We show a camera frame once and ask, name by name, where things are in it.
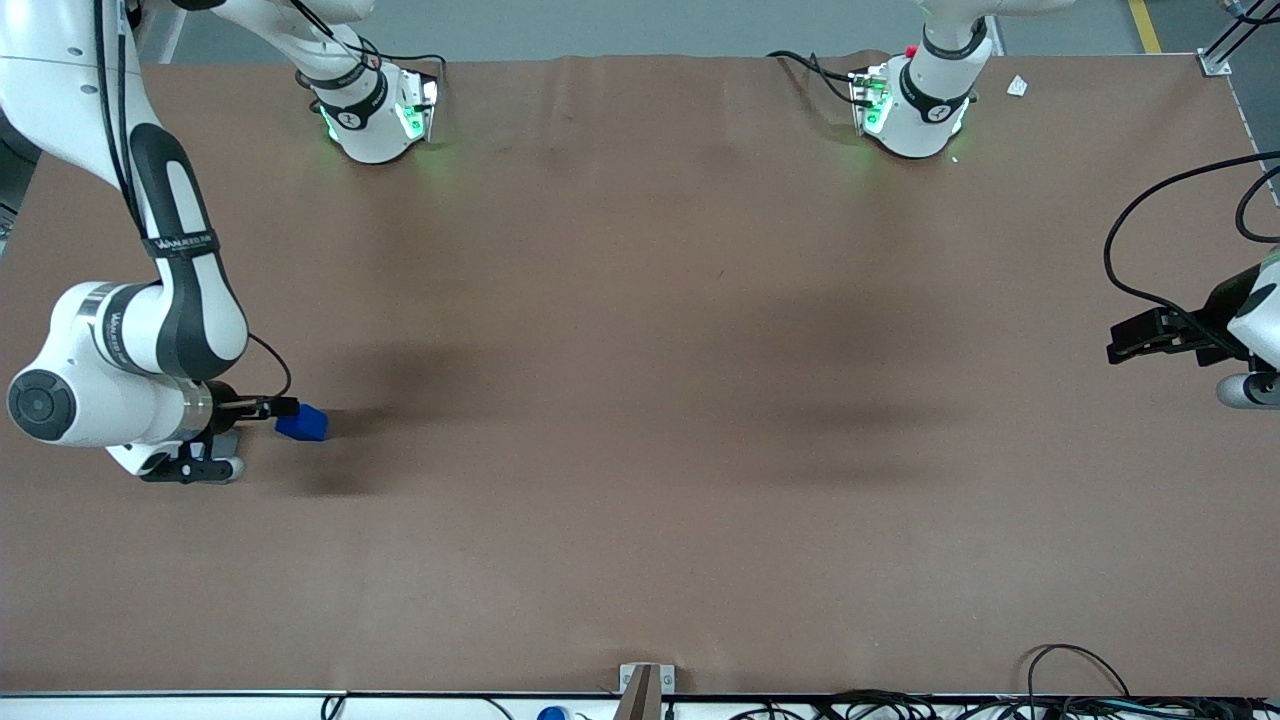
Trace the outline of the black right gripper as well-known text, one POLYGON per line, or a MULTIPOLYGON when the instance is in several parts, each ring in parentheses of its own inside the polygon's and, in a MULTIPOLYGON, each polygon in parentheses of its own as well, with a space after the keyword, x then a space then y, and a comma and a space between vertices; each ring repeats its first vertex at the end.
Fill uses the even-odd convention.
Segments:
POLYGON ((291 396, 242 397, 225 382, 209 380, 205 384, 212 401, 212 414, 206 430, 210 438, 230 430, 236 423, 265 421, 278 418, 297 416, 300 401, 291 396), (230 405, 238 402, 238 407, 230 405))

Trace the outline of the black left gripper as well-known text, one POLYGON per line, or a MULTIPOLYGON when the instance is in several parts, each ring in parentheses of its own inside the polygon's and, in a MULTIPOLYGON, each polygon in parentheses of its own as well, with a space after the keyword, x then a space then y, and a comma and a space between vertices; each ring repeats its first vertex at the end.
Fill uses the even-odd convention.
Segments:
POLYGON ((1251 351, 1228 329, 1228 323, 1245 304, 1260 274, 1253 265, 1217 283, 1204 305, 1193 313, 1199 323, 1202 341, 1187 319, 1169 307, 1151 307, 1111 327, 1111 343, 1106 347, 1110 365, 1135 357, 1175 355, 1196 351, 1198 366, 1212 366, 1226 360, 1248 363, 1251 351))

